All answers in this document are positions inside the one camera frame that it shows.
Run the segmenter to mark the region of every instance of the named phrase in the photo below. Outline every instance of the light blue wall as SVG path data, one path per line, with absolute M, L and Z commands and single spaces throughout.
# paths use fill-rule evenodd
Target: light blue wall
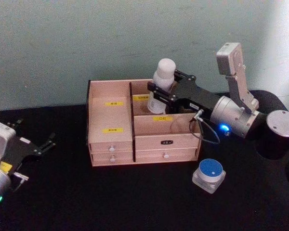
M 88 79 L 150 78 L 164 57 L 227 91 L 226 42 L 242 43 L 248 87 L 289 107 L 289 3 L 0 0 L 0 110 L 85 103 Z

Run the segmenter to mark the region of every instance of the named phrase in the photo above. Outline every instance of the small label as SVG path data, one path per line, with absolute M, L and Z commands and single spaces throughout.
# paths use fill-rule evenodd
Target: small label
M 9 171 L 11 170 L 13 166 L 8 164 L 8 163 L 5 163 L 3 161 L 0 162 L 0 169 L 5 172 L 6 174 L 9 173 Z
M 194 109 L 196 109 L 196 110 L 199 110 L 199 107 L 198 107 L 197 105 L 194 105 L 193 103 L 190 103 L 189 106 L 190 106 L 191 108 L 194 108 Z
M 120 101 L 120 102 L 106 102 L 105 103 L 105 106 L 123 106 L 123 102 Z
M 171 116 L 155 116 L 153 117 L 154 121 L 172 121 Z
M 11 128 L 10 127 L 8 127 L 8 126 L 6 126 L 6 125 L 4 125 L 4 124 L 2 124 L 2 123 L 0 123 L 0 128 L 1 129 L 5 129 L 5 130 L 10 130 Z
M 123 132 L 123 128 L 105 128 L 103 129 L 103 133 L 116 133 Z
M 149 100 L 149 94 L 148 95 L 133 95 L 134 101 L 147 101 Z
M 24 138 L 24 137 L 20 138 L 19 140 L 22 141 L 22 142 L 25 142 L 25 143 L 27 143 L 27 144 L 30 144 L 30 143 L 31 143 L 30 140 L 27 140 L 27 139 Z
M 163 145 L 173 144 L 173 141 L 161 141 L 160 144 L 163 144 Z

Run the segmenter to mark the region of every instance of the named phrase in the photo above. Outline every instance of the white bottle cap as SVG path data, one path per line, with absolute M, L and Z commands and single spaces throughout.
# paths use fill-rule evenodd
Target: white bottle cap
M 175 62 L 171 59 L 161 59 L 158 63 L 157 74 L 161 78 L 172 78 L 175 71 Z

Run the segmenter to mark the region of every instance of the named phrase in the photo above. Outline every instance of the blue led light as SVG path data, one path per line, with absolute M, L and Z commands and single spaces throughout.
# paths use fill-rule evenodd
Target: blue led light
M 225 124 L 220 125 L 220 129 L 223 131 L 229 131 L 230 130 L 229 127 Z

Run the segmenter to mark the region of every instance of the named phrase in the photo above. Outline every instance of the cable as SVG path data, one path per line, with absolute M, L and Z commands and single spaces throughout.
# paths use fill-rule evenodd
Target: cable
M 24 183 L 24 181 L 25 180 L 21 180 L 19 185 L 13 190 L 13 192 L 17 191 L 20 188 L 20 186 Z
M 215 137 L 216 137 L 216 139 L 217 139 L 217 142 L 209 141 L 209 140 L 206 140 L 206 139 L 204 139 L 204 138 L 202 138 L 202 137 L 197 136 L 197 135 L 193 132 L 192 127 L 191 127 L 193 121 L 195 121 L 195 120 L 191 120 L 191 121 L 189 122 L 189 130 L 190 130 L 190 132 L 192 133 L 193 136 L 195 136 L 196 138 L 198 138 L 198 139 L 200 139 L 200 140 L 202 140 L 202 141 L 204 141 L 204 142 L 208 142 L 208 143 L 212 143 L 212 144 L 220 144 L 220 143 L 221 143 L 221 140 L 220 140 L 220 138 L 218 137 L 217 133 L 216 133 L 216 132 L 214 131 L 214 129 L 211 128 L 211 126 L 210 126 L 209 124 L 207 124 L 207 122 L 205 122 L 205 121 L 197 120 L 197 121 L 198 121 L 198 124 L 199 124 L 199 128 L 200 128 L 201 133 L 203 133 L 203 129 L 202 129 L 201 123 L 204 123 L 204 124 L 214 133 L 214 135 L 215 135 Z

